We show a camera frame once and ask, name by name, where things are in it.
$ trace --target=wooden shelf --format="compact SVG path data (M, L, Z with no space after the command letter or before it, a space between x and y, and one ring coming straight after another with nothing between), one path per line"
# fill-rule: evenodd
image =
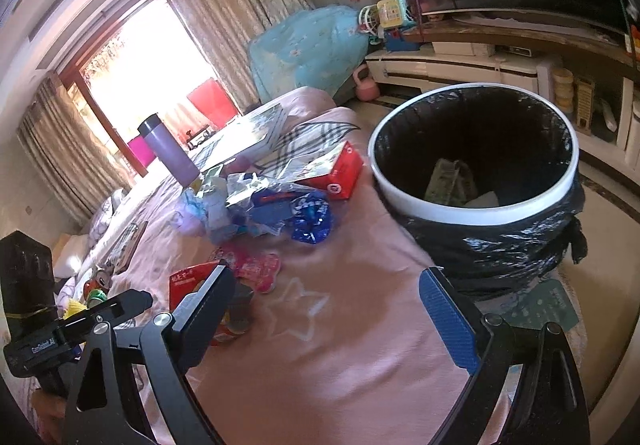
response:
M623 47L575 35L484 26L448 19L428 22L422 28L422 36L417 27L404 32L403 36L409 42L481 42L558 53L579 60L585 66L607 69L640 83L640 72Z
M578 145L580 150L591 154L601 162L609 165L613 169L622 173L631 181L640 184L640 172L638 170L631 169L625 163L625 151L620 149L616 144L605 142L601 138L593 135L585 135L584 133L576 132L578 135Z

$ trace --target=bed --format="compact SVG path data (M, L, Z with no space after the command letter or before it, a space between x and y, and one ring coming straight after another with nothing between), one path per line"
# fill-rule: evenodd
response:
M368 128L326 93L300 88L277 100L289 111L285 132L303 122L351 124L345 138L366 155ZM206 152L205 145L191 157L201 163ZM179 194L162 169L136 185L70 282L76 291L129 223L148 221L110 295L129 288L152 294L153 308L138 325L168 310L169 275L206 262L216 250L206 238L172 227ZM250 331L210 348L188 373L230 445L428 443L467 381L418 297L418 276L433 263L386 212L369 167L351 199L335 207L337 225L319 245L286 235L236 239L245 248L277 252L282 271L274 291L254 297ZM156 438L172 443L143 368L141 374L140 395ZM503 397L481 443L494 442L507 411Z

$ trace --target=blue bedding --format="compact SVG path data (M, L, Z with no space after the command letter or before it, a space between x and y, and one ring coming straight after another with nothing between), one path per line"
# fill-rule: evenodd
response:
M334 96L367 53L358 13L348 6L301 10L249 43L249 60L262 103L311 86Z

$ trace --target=floor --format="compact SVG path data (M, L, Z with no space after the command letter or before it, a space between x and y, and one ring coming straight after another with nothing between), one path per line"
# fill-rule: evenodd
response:
M348 102L374 127L391 109L356 99ZM626 349L640 310L640 197L580 162L585 190L578 218L589 245L578 265L567 257L562 268L580 303L587 333L580 377L588 404L602 395Z

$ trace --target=blue gripper pad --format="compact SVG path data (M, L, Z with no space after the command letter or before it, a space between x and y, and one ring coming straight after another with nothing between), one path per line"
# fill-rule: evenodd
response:
M475 374L480 367L480 359L476 352L476 337L471 326L428 269L420 274L418 290L420 300L427 309L454 364L466 369L469 375Z

